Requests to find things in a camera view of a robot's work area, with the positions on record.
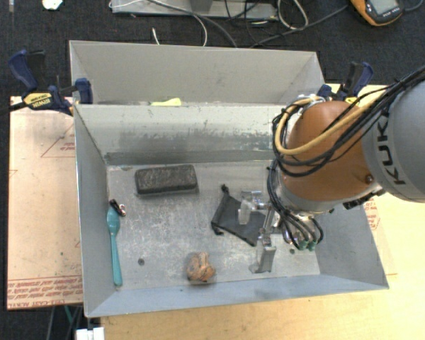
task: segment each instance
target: black floor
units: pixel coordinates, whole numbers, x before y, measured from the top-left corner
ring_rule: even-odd
[[[132,17],[113,15],[109,0],[64,0],[58,11],[46,11],[41,0],[15,0],[15,12],[9,12],[9,0],[0,0],[0,108],[8,97],[21,94],[23,86],[11,75],[7,59],[18,50],[46,51],[47,79],[55,82],[59,75],[62,86],[69,81],[69,40],[103,40],[154,43],[155,28],[161,44],[201,45],[202,30],[188,16]],[[404,0],[416,5],[418,0]],[[347,0],[302,0],[311,22],[345,6]],[[243,21],[235,24],[216,20],[235,39],[239,47],[248,47],[255,40],[267,37],[260,28],[249,27]],[[272,32],[278,26],[272,24]],[[210,46],[229,47],[229,40],[208,24]],[[307,50],[318,53],[324,78],[340,82],[351,61],[368,62],[375,70],[371,83],[389,84],[394,79],[425,64],[425,0],[416,10],[398,21],[375,28],[358,18],[353,9],[345,11],[285,39],[278,38],[260,49]],[[45,339],[51,309],[7,312],[6,291],[6,223],[8,194],[9,117],[0,117],[0,339]],[[63,307],[55,311],[52,339],[64,339],[69,322]]]

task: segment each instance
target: brown stone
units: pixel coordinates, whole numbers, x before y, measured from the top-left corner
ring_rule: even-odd
[[[206,282],[215,275],[215,268],[209,263],[206,252],[194,253],[187,265],[187,278],[190,281]]]

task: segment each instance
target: blue clamp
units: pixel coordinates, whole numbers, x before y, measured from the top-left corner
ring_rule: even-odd
[[[8,61],[8,66],[11,70],[11,73],[16,79],[24,83],[25,87],[27,87],[27,90],[22,95],[22,98],[38,88],[38,81],[33,76],[33,73],[27,64],[26,55],[27,51],[22,49],[21,51],[14,54]]]
[[[11,73],[16,79],[25,84],[26,90],[22,95],[22,100],[27,97],[29,94],[34,93],[38,90],[39,84],[44,83],[44,63],[45,53],[34,52],[28,54],[27,50],[22,49],[21,51],[14,54],[8,61],[8,66],[11,70]],[[35,78],[37,73],[40,82]],[[51,97],[45,97],[47,102],[42,104],[41,102],[29,101],[25,102],[26,106],[32,110],[52,110],[67,115],[72,115],[72,104],[64,97],[65,94],[70,94],[74,91],[79,91],[81,103],[92,104],[93,103],[93,93],[91,90],[90,82],[86,78],[80,78],[76,80],[75,86],[67,87],[65,89],[59,89],[54,85],[50,85],[47,88],[47,91],[50,93]]]
[[[91,84],[88,79],[79,78],[74,85],[80,93],[80,103],[91,105],[93,103],[93,92],[91,91]]]
[[[323,84],[319,91],[317,92],[317,96],[322,98],[327,98],[332,96],[332,87],[328,86],[327,84]]]
[[[50,85],[47,90],[53,97],[53,104],[48,108],[48,110],[72,115],[71,110],[69,109],[72,106],[71,103],[67,99],[60,96],[58,93],[58,88],[56,86]]]

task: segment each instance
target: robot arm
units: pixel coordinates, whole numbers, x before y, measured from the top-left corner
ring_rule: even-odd
[[[298,243],[320,242],[311,219],[339,204],[385,192],[425,202],[425,66],[363,98],[302,96],[273,121],[268,192],[293,244],[290,232]]]

